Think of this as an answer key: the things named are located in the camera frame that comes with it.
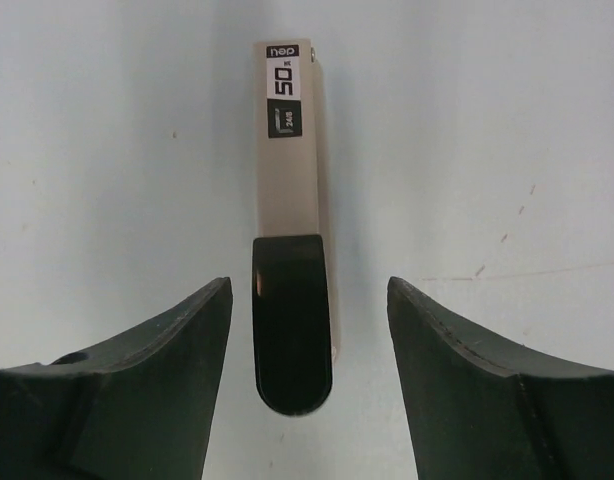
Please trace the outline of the beige black handled stapler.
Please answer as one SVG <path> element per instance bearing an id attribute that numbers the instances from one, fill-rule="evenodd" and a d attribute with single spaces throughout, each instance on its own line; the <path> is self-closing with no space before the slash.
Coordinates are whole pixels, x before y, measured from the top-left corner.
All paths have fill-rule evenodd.
<path id="1" fill-rule="evenodd" d="M 322 67 L 307 38 L 253 47 L 256 387 L 272 411 L 318 410 L 339 350 Z"/>

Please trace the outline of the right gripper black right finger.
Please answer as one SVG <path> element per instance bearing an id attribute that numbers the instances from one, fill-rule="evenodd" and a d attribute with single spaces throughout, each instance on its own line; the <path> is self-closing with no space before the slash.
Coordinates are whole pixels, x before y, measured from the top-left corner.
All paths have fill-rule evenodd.
<path id="1" fill-rule="evenodd" d="M 614 479 L 614 371 L 515 343 L 394 277 L 388 323 L 422 479 Z"/>

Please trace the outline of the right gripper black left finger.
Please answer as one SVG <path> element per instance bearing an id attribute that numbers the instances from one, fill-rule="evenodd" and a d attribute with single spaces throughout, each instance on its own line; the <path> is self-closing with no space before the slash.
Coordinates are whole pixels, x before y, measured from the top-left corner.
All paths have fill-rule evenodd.
<path id="1" fill-rule="evenodd" d="M 199 479 L 232 314 L 217 278 L 50 364 L 0 369 L 0 479 Z"/>

